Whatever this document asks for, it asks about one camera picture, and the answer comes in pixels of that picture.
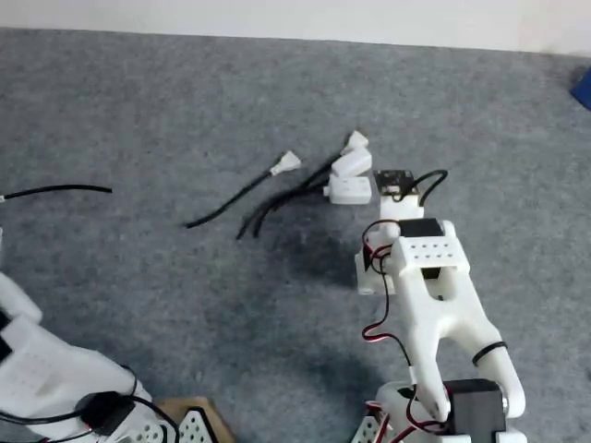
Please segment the black cable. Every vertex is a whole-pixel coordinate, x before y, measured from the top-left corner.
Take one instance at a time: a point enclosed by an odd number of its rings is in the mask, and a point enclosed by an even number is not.
[[[410,357],[408,356],[408,352],[406,351],[406,348],[404,347],[403,342],[396,335],[391,334],[390,332],[381,332],[381,333],[374,334],[374,335],[368,335],[368,333],[370,331],[383,325],[384,322],[388,319],[388,315],[390,314],[390,291],[388,290],[388,282],[386,281],[386,273],[383,271],[384,270],[384,260],[389,255],[390,255],[390,253],[386,253],[380,257],[381,278],[384,282],[384,292],[386,294],[386,306],[384,308],[384,316],[382,317],[382,319],[380,321],[378,321],[376,323],[372,323],[371,325],[365,326],[363,328],[363,331],[361,332],[361,336],[363,337],[363,339],[365,341],[369,341],[369,342],[381,341],[384,339],[395,340],[398,343],[398,345],[400,346],[401,351],[403,352],[404,360],[406,360],[406,364],[408,366],[412,366],[413,364],[411,363]]]
[[[321,177],[323,174],[327,174],[331,168],[332,168],[332,164],[334,162],[336,162],[339,158],[341,157],[341,153],[337,153],[332,155],[332,157],[330,157],[329,159],[327,159],[319,169],[317,169],[314,173],[312,173],[311,176],[309,176],[306,180],[304,180],[302,183],[300,183],[298,186],[296,186],[293,190],[296,189],[306,189],[307,187],[311,186],[312,183],[314,182],[314,180],[316,180],[317,178]],[[281,198],[280,201],[277,202],[277,204],[273,207],[273,211],[278,210],[280,207],[282,207],[283,205],[285,205],[287,202],[289,202],[291,198]]]
[[[24,191],[18,191],[18,192],[13,192],[11,194],[6,194],[3,197],[4,197],[4,200],[10,200],[11,198],[32,196],[33,194],[41,194],[44,192],[72,191],[72,190],[95,191],[95,192],[103,192],[105,194],[113,194],[113,189],[111,189],[110,187],[104,187],[104,186],[57,185],[57,186],[43,186],[43,187],[35,187],[33,189],[26,189]]]
[[[230,198],[228,201],[226,201],[225,203],[223,203],[220,208],[218,208],[217,210],[209,213],[205,217],[201,217],[198,220],[195,220],[193,222],[187,223],[185,225],[185,227],[187,229],[195,228],[197,226],[201,226],[201,224],[205,224],[205,223],[210,222],[213,219],[219,217],[224,212],[226,212],[227,209],[230,208],[234,203],[236,203],[240,198],[242,198],[243,196],[245,196],[246,194],[248,194],[255,187],[257,187],[258,185],[260,185],[263,181],[265,181],[267,178],[269,178],[271,176],[272,176],[272,174],[271,174],[270,171],[265,171],[263,174],[259,175],[252,182],[250,182],[248,185],[246,185],[242,189],[240,189],[232,198]]]
[[[296,197],[309,196],[310,194],[314,194],[315,192],[318,192],[323,187],[325,187],[327,184],[328,184],[328,180],[325,182],[322,182],[322,183],[318,183],[314,186],[307,187],[306,189],[296,189],[290,193],[289,199],[296,198]],[[265,217],[267,217],[267,215],[269,214],[269,212],[272,211],[273,208],[274,208],[274,205],[272,205],[272,204],[269,205],[267,208],[265,208],[265,210],[262,211],[262,213],[257,218],[257,221],[255,222],[255,225],[253,228],[253,236],[255,238],[259,238],[260,229],[262,228],[262,224],[265,222]]]
[[[316,186],[312,186],[312,187],[314,187],[314,189],[311,192],[315,192],[317,190],[317,186],[325,186],[325,185],[326,185],[326,182],[323,182],[323,183],[318,184]],[[264,219],[265,217],[267,217],[269,212],[271,212],[272,210],[279,209],[284,203],[287,203],[288,201],[292,200],[293,198],[296,198],[298,196],[305,196],[308,194],[310,194],[308,189],[306,189],[306,188],[300,189],[299,186],[297,186],[292,189],[288,189],[286,191],[281,191],[281,192],[275,194],[274,196],[267,198],[260,205],[258,205],[242,221],[242,225],[240,226],[240,230],[238,231],[238,234],[236,235],[236,240],[240,240],[244,236],[244,234],[247,232],[247,229],[250,226],[250,224],[253,221],[255,221],[256,219],[259,219],[259,221],[257,222],[257,225],[260,226],[260,225],[262,225],[262,221],[260,219]]]
[[[77,440],[78,438],[83,438],[85,436],[89,436],[90,434],[92,434],[92,432],[93,431],[90,430],[87,432],[83,432],[82,434],[78,434],[76,436],[59,438],[57,440],[51,440],[50,438],[44,437],[44,438],[41,438],[41,439],[35,440],[35,441],[2,441],[2,440],[0,440],[0,443],[66,443],[68,441]]]
[[[324,163],[316,170],[314,171],[310,176],[308,176],[304,181],[302,181],[299,185],[291,188],[291,189],[287,189],[285,191],[281,191],[280,193],[275,194],[274,196],[271,196],[270,198],[266,199],[265,201],[263,201],[260,205],[258,205],[251,213],[250,215],[248,215],[242,222],[242,225],[240,226],[240,230],[238,231],[238,234],[236,235],[236,240],[241,239],[244,234],[247,232],[248,227],[250,226],[250,224],[255,221],[255,219],[259,218],[259,221],[257,222],[258,225],[258,229],[256,230],[256,234],[255,236],[258,237],[260,234],[260,226],[262,226],[264,218],[269,214],[269,212],[276,211],[279,208],[281,208],[282,206],[284,206],[285,204],[287,204],[289,201],[291,201],[294,198],[297,198],[301,195],[307,195],[306,193],[301,194],[301,191],[305,191],[307,188],[313,186],[313,182],[318,179],[319,177],[322,177],[325,174],[328,174],[331,170],[332,164],[334,162],[336,162],[339,158],[341,157],[341,152],[337,152],[335,154],[333,154],[331,157],[329,157],[327,160],[324,161]]]
[[[0,411],[0,421],[13,423],[15,425],[31,426],[31,425],[50,425],[53,423],[64,422],[72,418],[79,418],[84,413],[84,409],[78,409],[71,413],[63,413],[61,415],[54,415],[51,417],[18,417],[11,413]]]
[[[175,443],[179,442],[180,437],[181,437],[181,432],[180,432],[175,420],[170,418],[167,413],[165,413],[162,409],[160,409],[158,406],[156,406],[151,401],[148,401],[146,399],[142,399],[141,397],[138,397],[135,395],[130,395],[129,399],[135,401],[136,403],[140,403],[140,404],[143,404],[144,406],[147,406],[148,408],[152,409],[157,415],[159,415],[166,423],[168,423],[175,430]]]
[[[400,196],[395,200],[395,201],[402,201],[408,194],[411,193],[411,191],[419,184],[424,182],[425,180],[427,180],[430,177],[433,177],[435,175],[439,175],[440,178],[438,178],[433,185],[431,185],[427,191],[425,191],[423,193],[423,195],[421,196],[421,199],[418,201],[418,206],[423,207],[425,206],[425,201],[427,200],[428,195],[433,192],[435,190],[435,188],[437,186],[440,185],[440,183],[445,180],[448,176],[448,172],[444,169],[437,169],[435,171],[431,171],[430,173],[426,173],[424,175],[421,175],[420,177],[418,177],[413,183],[411,183],[410,185],[408,185],[401,193]]]
[[[138,374],[136,374],[136,371],[134,371],[128,365],[120,365],[120,366],[123,367],[125,370],[127,370],[133,376],[133,386],[131,387],[131,392],[129,392],[129,395],[135,395],[136,390],[138,389],[138,383],[139,383]]]

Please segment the white plastic part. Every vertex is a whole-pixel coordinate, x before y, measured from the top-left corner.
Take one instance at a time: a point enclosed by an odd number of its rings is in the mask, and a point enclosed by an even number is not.
[[[0,279],[3,306],[12,314],[20,312],[0,330],[0,337],[11,349],[0,362],[1,411],[20,417],[52,416],[72,412],[81,399],[94,392],[131,393],[135,378],[129,371],[100,353],[71,346],[43,329],[36,322],[41,317],[37,306],[4,274],[0,273]],[[20,308],[23,300],[27,306]],[[139,382],[135,394],[150,399]],[[133,421],[132,415],[138,413],[144,421],[156,419],[145,407],[134,408],[128,419]],[[88,430],[79,419],[30,429],[50,439],[76,436]],[[83,443],[86,440],[95,441],[96,436],[80,439]]]
[[[394,201],[390,196],[380,197],[380,220],[407,220],[423,218],[425,210],[418,206],[418,196],[411,195],[402,201]],[[388,245],[400,235],[400,227],[396,223],[383,223],[377,230],[368,234],[368,242],[372,247]],[[375,270],[366,270],[363,250],[355,255],[357,292],[361,295],[384,295],[384,281]],[[388,293],[396,294],[392,277],[387,275]]]
[[[417,397],[433,417],[443,421],[451,406],[436,360],[440,339],[451,338],[474,356],[502,341],[501,334],[480,304],[456,237],[399,237],[386,267],[408,326],[406,346],[415,366]],[[426,281],[422,268],[440,268],[439,278]],[[509,403],[507,416],[522,415],[525,393],[507,350],[494,349],[478,362],[478,369],[503,388]]]
[[[200,411],[189,411],[179,426],[180,443],[213,443],[205,420]]]
[[[0,269],[2,268],[3,265],[3,260],[4,260],[4,250],[2,249],[2,235],[3,235],[3,230],[2,227],[0,227]]]
[[[356,177],[371,169],[371,153],[367,148],[352,150],[332,164],[337,177]]]
[[[366,415],[363,417],[361,425],[359,425],[357,432],[355,432],[355,435],[351,439],[351,443],[372,443],[378,434],[379,426],[380,424],[375,417]]]
[[[163,443],[172,442],[175,438],[174,429],[165,421],[161,421],[143,404],[136,404],[130,415],[108,436],[103,443],[115,443],[129,438],[129,443]]]
[[[2,272],[0,272],[0,307],[11,318],[25,316],[33,323],[39,323],[42,319],[41,309]]]
[[[359,131],[354,131],[349,137],[346,146],[341,151],[341,155],[348,154],[352,150],[363,150],[369,146],[369,140]]]
[[[367,177],[331,175],[324,196],[334,205],[367,205],[371,200],[371,183]]]
[[[275,164],[271,169],[271,175],[277,175],[286,173],[287,171],[293,171],[299,169],[302,166],[302,161],[299,160],[292,151],[288,150],[283,157]]]
[[[166,436],[160,424],[154,425],[150,421],[140,424],[136,432],[128,435],[134,443],[163,443]]]

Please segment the connector plug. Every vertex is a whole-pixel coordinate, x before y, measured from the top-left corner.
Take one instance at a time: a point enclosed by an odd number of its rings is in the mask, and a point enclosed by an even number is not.
[[[368,146],[368,138],[361,134],[359,131],[353,131],[353,134],[351,134],[351,136],[349,137],[346,146],[341,151],[341,155],[348,154],[353,150],[367,149]]]
[[[288,150],[283,157],[271,169],[271,175],[278,175],[299,169],[302,166],[302,161],[299,160],[292,151]]]

